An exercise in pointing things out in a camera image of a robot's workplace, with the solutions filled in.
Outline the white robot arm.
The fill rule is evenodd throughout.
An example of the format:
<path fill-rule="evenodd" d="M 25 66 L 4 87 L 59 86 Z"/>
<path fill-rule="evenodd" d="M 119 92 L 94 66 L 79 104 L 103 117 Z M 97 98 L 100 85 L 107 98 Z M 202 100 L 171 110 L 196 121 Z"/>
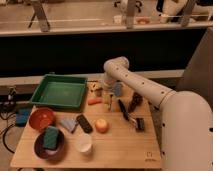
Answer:
<path fill-rule="evenodd" d="M 128 70 L 126 57 L 104 63 L 102 85 L 119 80 L 162 112 L 162 171 L 213 171 L 213 111 L 192 91 L 175 91 Z"/>

